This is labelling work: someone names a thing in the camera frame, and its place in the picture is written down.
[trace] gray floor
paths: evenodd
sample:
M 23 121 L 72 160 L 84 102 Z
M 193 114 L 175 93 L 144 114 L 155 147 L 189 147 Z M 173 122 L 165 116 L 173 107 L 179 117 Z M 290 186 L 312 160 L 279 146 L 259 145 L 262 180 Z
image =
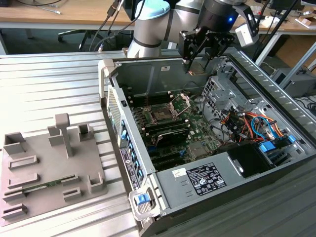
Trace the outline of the gray floor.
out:
M 83 38 L 82 34 L 69 35 L 63 37 L 64 42 L 60 43 L 57 40 L 57 35 L 60 32 L 67 30 L 43 30 L 32 29 L 33 39 L 28 39 L 23 29 L 2 29 L 3 40 L 7 47 L 9 54 L 30 54 L 30 53 L 62 53 L 62 52 L 78 52 L 79 45 Z M 120 50 L 122 47 L 128 47 L 132 38 L 129 35 L 119 35 L 112 43 L 115 45 L 105 46 L 104 50 Z M 88 51 L 91 44 L 91 39 L 88 39 L 84 51 Z M 167 42 L 163 42 L 162 48 L 167 48 Z M 235 42 L 233 46 L 245 51 L 248 56 L 252 57 L 260 43 L 253 46 L 241 49 L 238 42 Z M 273 68 L 287 68 L 288 66 L 276 56 L 267 57 L 265 62 Z M 269 75 L 273 73 L 273 69 L 266 64 L 262 64 L 264 69 Z

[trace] cardboard box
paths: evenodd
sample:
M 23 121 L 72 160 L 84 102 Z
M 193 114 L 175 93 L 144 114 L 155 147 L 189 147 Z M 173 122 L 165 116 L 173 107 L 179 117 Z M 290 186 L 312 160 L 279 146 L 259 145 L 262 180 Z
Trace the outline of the cardboard box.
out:
M 309 17 L 309 18 L 303 18 L 299 17 L 299 21 L 301 21 L 303 24 L 307 26 L 315 26 L 316 25 L 316 16 L 315 17 Z

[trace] desk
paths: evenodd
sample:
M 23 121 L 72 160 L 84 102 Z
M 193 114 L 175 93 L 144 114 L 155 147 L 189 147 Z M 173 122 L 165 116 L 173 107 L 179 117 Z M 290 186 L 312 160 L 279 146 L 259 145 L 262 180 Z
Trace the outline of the desk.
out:
M 113 0 L 65 0 L 57 8 L 62 14 L 56 14 L 33 6 L 26 6 L 12 0 L 10 7 L 0 7 L 0 29 L 84 29 L 97 30 L 107 16 Z M 112 17 L 103 30 L 109 28 Z M 130 23 L 130 19 L 122 8 L 112 30 L 119 30 Z M 0 36 L 0 55 L 6 54 Z
M 59 8 L 62 12 L 59 15 L 40 8 L 25 6 L 12 0 L 10 7 L 0 8 L 0 28 L 96 30 L 105 19 L 106 12 L 112 2 L 113 0 L 67 0 Z M 253 0 L 249 0 L 247 4 L 260 5 Z M 108 29 L 111 20 L 110 18 L 108 24 L 103 28 L 104 30 Z M 243 18 L 239 17 L 232 32 L 243 22 Z M 112 29 L 119 30 L 128 23 L 130 23 L 130 20 L 125 10 L 122 9 Z M 133 30 L 133 28 L 133 26 L 130 26 L 127 30 Z M 261 34 L 265 34 L 267 30 L 266 27 L 260 27 Z M 296 22 L 294 17 L 290 17 L 290 20 L 282 24 L 279 31 L 261 53 L 256 61 L 258 65 L 263 62 L 281 35 L 316 35 L 316 30 L 311 31 Z M 0 55 L 6 52 L 3 45 L 0 36 Z

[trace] blue release tab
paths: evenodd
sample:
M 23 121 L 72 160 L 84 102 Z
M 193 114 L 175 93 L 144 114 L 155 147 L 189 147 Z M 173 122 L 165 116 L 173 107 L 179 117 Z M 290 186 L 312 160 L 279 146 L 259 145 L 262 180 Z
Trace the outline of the blue release tab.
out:
M 273 149 L 275 149 L 276 147 L 272 144 L 272 142 L 264 142 L 260 145 L 260 149 L 263 152 L 269 152 Z
M 138 195 L 135 198 L 135 200 L 136 200 L 137 205 L 141 205 L 141 204 L 150 202 L 150 197 L 149 197 L 149 194 L 141 194 L 141 195 Z
M 291 143 L 294 143 L 296 141 L 296 138 L 293 135 L 289 135 L 288 139 L 290 140 Z
M 127 136 L 127 131 L 126 131 L 126 130 L 123 130 L 122 135 L 120 136 L 120 138 L 121 138 L 122 140 L 125 140 L 125 139 L 126 139 L 126 136 Z
M 136 154 L 135 154 L 135 152 L 132 152 L 132 161 L 133 161 L 133 162 L 136 161 Z

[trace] ventilation grille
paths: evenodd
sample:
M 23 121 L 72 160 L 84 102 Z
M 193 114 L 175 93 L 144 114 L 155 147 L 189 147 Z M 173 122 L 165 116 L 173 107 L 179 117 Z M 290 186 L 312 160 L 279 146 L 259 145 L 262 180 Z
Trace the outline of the ventilation grille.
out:
M 113 89 L 109 87 L 109 108 L 111 112 L 111 119 L 114 122 L 118 134 L 120 134 L 120 112 L 117 101 L 115 99 Z
M 151 203 L 150 202 L 147 202 L 145 204 L 142 204 L 142 205 L 139 205 L 138 206 L 138 211 L 140 213 L 144 213 L 144 212 L 148 212 L 152 209 L 152 206 L 151 206 Z M 142 225 L 145 226 L 146 223 L 148 223 L 150 221 L 150 218 L 146 218 L 146 219 L 143 219 L 141 221 Z

